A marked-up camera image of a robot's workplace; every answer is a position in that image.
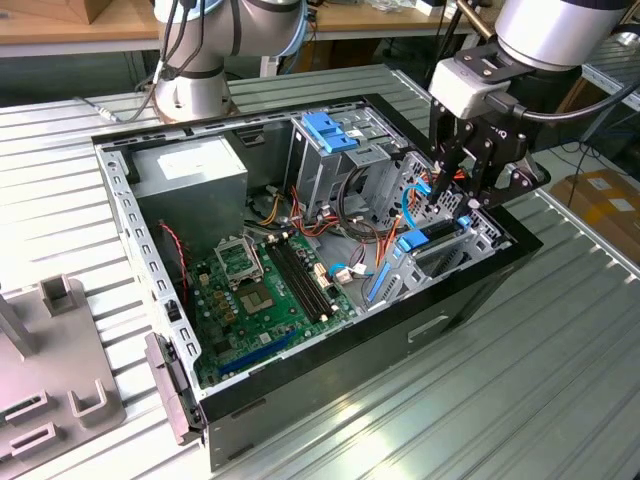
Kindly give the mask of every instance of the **ram slot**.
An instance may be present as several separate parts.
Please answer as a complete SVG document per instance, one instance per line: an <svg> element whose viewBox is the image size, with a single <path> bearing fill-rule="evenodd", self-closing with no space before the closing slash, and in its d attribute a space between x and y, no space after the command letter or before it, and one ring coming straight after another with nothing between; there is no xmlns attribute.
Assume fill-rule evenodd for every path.
<svg viewBox="0 0 640 480"><path fill-rule="evenodd" d="M329 317L333 313L320 287L307 274L288 244L269 245L267 253L312 323L321 321L323 315Z"/></svg>

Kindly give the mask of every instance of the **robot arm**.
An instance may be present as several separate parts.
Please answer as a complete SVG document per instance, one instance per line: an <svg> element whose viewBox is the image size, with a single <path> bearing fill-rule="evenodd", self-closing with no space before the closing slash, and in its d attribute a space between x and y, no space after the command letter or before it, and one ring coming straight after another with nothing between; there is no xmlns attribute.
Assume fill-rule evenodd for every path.
<svg viewBox="0 0 640 480"><path fill-rule="evenodd" d="M468 205L492 207L548 183L548 173L525 158L527 150L544 121L571 119L552 114L566 96L562 85L580 77L580 66L632 1L507 0L495 34L465 0L457 3L487 44L436 67L429 136L441 172L430 200L437 201L471 157L471 176L462 185Z"/></svg>
<svg viewBox="0 0 640 480"><path fill-rule="evenodd" d="M224 57L281 56L300 48L307 4L305 0L157 0L154 12L161 41L167 38L167 58L161 58L156 79L156 105L168 120L184 121L229 113Z"/></svg>

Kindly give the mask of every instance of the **cardboard box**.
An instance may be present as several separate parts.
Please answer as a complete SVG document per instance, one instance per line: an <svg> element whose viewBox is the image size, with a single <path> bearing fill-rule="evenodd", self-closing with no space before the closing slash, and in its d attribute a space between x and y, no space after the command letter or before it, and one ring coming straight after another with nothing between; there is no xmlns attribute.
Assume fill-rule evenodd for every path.
<svg viewBox="0 0 640 480"><path fill-rule="evenodd" d="M551 189L567 205L574 176ZM578 175L571 210L613 246L640 263L640 193L617 172L598 170Z"/></svg>
<svg viewBox="0 0 640 480"><path fill-rule="evenodd" d="M90 24L111 0L0 0L0 9Z"/></svg>

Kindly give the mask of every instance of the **metal bracket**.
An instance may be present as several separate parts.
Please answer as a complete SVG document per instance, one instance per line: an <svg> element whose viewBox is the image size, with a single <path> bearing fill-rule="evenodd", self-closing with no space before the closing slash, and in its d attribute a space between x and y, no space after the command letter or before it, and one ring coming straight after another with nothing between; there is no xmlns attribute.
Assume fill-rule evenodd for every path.
<svg viewBox="0 0 640 480"><path fill-rule="evenodd" d="M178 445L186 445L202 437L205 425L197 403L191 395L189 382L175 350L161 336L150 333L144 337L144 350L153 379Z"/></svg>

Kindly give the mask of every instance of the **electronic component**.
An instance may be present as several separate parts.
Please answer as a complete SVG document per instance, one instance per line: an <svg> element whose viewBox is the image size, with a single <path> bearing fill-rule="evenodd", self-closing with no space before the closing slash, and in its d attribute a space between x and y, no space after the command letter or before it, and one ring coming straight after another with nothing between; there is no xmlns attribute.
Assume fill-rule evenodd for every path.
<svg viewBox="0 0 640 480"><path fill-rule="evenodd" d="M253 363L256 363L264 358L267 358L269 355L277 352L278 350L282 350L287 346L289 341L293 338L296 331L291 330L284 337L279 338L278 340L274 340L273 342L265 345L264 347L260 347L257 350L245 355L244 357L240 357L232 362L229 362L225 365L222 365L218 371L220 375L225 375L231 372L235 372L236 370L240 370L241 368L245 368Z"/></svg>
<svg viewBox="0 0 640 480"><path fill-rule="evenodd" d="M243 280L251 279L257 282L262 279L264 272L260 260L245 237L229 237L229 240L222 240L215 252L233 290L236 290Z"/></svg>
<svg viewBox="0 0 640 480"><path fill-rule="evenodd" d="M306 272L289 243L271 243L266 248L269 258L282 274L309 320L314 323L320 321L322 315L330 316L333 313L331 305Z"/></svg>
<svg viewBox="0 0 640 480"><path fill-rule="evenodd" d="M327 273L327 269L324 268L324 265L318 262L313 266L313 273L315 273L318 277L322 277L325 273Z"/></svg>
<svg viewBox="0 0 640 480"><path fill-rule="evenodd" d="M318 281L318 285L320 285L320 288L322 289L328 288L331 285L329 280L327 280L327 278L324 275L320 277L316 277L316 280Z"/></svg>
<svg viewBox="0 0 640 480"><path fill-rule="evenodd" d="M266 345L267 343L269 343L271 341L271 336L267 333L261 333L260 335L258 335L258 338L260 338L260 341Z"/></svg>
<svg viewBox="0 0 640 480"><path fill-rule="evenodd" d="M349 272L349 270L347 270L346 268L343 268L342 270L338 270L334 275L334 278L336 279L336 282L338 282L340 285L344 285L346 283L353 281L351 272Z"/></svg>
<svg viewBox="0 0 640 480"><path fill-rule="evenodd" d="M216 355L222 355L229 350L231 350L231 342L229 340L225 339L213 344L213 351L216 352Z"/></svg>
<svg viewBox="0 0 640 480"><path fill-rule="evenodd" d="M336 299L340 296L340 290L338 290L335 285L331 285L329 288L327 288L327 294L329 295L329 297L331 297L332 299Z"/></svg>
<svg viewBox="0 0 640 480"><path fill-rule="evenodd" d="M253 315L261 310L273 307L274 301L269 289L263 283L254 283L240 287L236 296L248 314Z"/></svg>

